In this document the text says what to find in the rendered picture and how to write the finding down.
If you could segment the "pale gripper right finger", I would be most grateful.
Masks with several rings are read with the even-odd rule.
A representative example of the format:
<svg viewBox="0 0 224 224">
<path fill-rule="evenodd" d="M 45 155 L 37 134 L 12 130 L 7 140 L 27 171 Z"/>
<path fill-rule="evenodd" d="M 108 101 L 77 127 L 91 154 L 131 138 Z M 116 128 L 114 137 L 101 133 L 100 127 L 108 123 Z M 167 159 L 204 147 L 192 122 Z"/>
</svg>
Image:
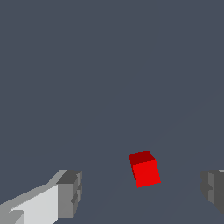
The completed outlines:
<svg viewBox="0 0 224 224">
<path fill-rule="evenodd" d="M 224 214 L 224 170 L 202 171 L 200 178 L 203 196 Z"/>
</svg>

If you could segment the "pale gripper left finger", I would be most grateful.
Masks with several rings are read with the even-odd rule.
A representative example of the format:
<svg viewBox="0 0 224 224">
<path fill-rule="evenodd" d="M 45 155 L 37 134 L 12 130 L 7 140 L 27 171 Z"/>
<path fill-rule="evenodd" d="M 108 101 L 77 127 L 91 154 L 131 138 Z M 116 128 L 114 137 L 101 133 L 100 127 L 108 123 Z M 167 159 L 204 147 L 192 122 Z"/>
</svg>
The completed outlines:
<svg viewBox="0 0 224 224">
<path fill-rule="evenodd" d="M 45 185 L 0 205 L 0 224 L 54 224 L 73 218 L 82 195 L 82 171 L 59 170 Z"/>
</svg>

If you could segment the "red cube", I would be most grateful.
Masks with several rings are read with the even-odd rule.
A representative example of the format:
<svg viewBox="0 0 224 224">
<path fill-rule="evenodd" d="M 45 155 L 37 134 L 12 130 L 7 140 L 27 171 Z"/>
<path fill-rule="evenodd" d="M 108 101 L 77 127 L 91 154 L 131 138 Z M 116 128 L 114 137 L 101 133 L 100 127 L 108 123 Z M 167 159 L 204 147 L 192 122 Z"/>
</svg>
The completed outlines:
<svg viewBox="0 0 224 224">
<path fill-rule="evenodd" d="M 129 154 L 129 161 L 137 188 L 161 182 L 157 160 L 148 150 Z"/>
</svg>

